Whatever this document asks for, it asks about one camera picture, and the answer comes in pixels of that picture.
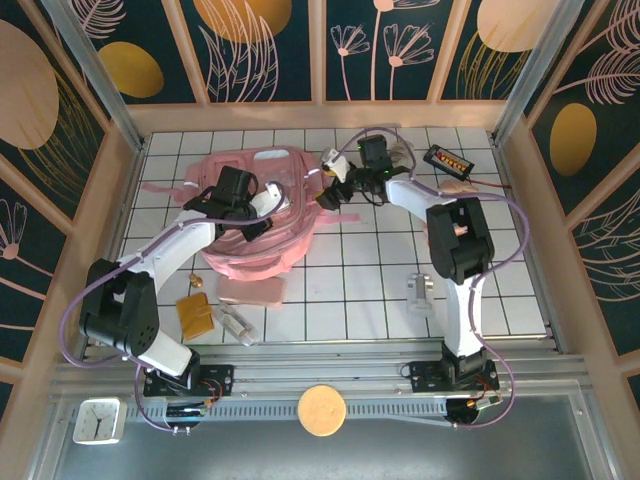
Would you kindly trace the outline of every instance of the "dark teal wallpaper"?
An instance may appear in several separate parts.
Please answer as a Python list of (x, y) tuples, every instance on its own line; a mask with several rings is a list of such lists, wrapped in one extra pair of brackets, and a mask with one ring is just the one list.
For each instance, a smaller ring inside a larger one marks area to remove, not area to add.
[(73, 218), (104, 131), (16, 2), (0, 39), (0, 155)]
[(328, 0), (326, 99), (426, 99), (452, 4)]
[(13, 390), (13, 385), (10, 383), (0, 382), (0, 422), (2, 422), (2, 416), (7, 408), (7, 404), (9, 403), (11, 390)]
[(195, 102), (160, 0), (73, 0), (71, 6), (125, 103)]
[(640, 348), (640, 170), (573, 230), (619, 355)]
[(311, 100), (307, 0), (181, 0), (213, 103)]
[(633, 398), (635, 398), (638, 410), (640, 410), (640, 375), (629, 377), (629, 388), (631, 388)]
[(595, 0), (584, 0), (584, 3), (582, 4), (582, 8), (580, 9), (580, 15), (578, 15), (578, 19), (576, 20), (576, 23), (573, 24), (573, 27), (571, 28), (571, 30), (569, 31), (569, 34), (564, 39), (564, 42), (562, 43), (560, 50), (558, 50), (555, 60), (551, 63), (551, 65), (547, 69), (547, 72), (545, 73), (544, 77), (542, 78), (542, 80), (540, 80), (540, 84), (535, 89), (535, 91), (531, 95), (531, 98), (529, 99), (529, 102), (527, 103), (527, 106), (524, 108), (524, 114), (526, 116), (529, 116), (529, 113), (531, 113), (531, 110), (536, 105), (538, 98), (540, 98), (540, 94), (542, 94), (542, 91), (547, 86), (549, 77), (553, 74), (553, 72), (555, 72), (556, 68), (558, 67), (558, 63), (560, 63), (560, 60), (562, 60), (562, 57), (564, 57), (564, 54), (567, 51), (567, 48), (569, 48), (569, 45), (571, 45), (571, 42), (573, 42), (573, 38), (576, 36), (576, 33), (578, 33), (578, 30), (580, 30), (580, 27), (582, 26), (582, 22), (584, 22), (585, 17), (591, 10), (591, 7), (593, 6), (594, 1)]
[(533, 135), (565, 213), (640, 141), (640, 4), (612, 0)]
[(472, 0), (441, 99), (506, 100), (553, 7)]
[(0, 356), (21, 362), (66, 237), (0, 180)]

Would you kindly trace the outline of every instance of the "clear plastic bottle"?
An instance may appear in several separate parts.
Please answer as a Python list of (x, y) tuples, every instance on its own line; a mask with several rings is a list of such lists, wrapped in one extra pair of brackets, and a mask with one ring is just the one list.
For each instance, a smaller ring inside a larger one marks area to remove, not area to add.
[(213, 307), (213, 315), (224, 329), (240, 343), (250, 347), (259, 342), (256, 329), (238, 311), (227, 303)]

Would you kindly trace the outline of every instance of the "gray floor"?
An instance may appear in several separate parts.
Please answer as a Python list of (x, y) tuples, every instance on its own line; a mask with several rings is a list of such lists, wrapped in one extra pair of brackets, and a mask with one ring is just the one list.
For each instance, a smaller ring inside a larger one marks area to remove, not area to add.
[(348, 420), (313, 437), (298, 422), (207, 423), (190, 437), (128, 423), (119, 444), (65, 439), (58, 480), (590, 478), (565, 397), (520, 398), (500, 423), (468, 431)]

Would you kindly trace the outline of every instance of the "clock face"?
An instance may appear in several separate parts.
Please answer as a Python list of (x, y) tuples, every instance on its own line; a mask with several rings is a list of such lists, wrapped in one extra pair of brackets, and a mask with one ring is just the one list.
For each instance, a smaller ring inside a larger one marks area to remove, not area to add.
[(118, 409), (114, 401), (87, 401), (80, 406), (75, 428), (78, 440), (101, 442), (113, 438)]

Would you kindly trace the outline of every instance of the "small yellow box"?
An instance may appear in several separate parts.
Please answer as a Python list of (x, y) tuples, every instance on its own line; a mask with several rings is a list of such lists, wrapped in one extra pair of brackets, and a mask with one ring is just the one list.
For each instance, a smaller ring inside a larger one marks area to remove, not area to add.
[(211, 316), (213, 310), (206, 293), (200, 292), (181, 298), (176, 302), (176, 309), (185, 340), (192, 340), (214, 329)]

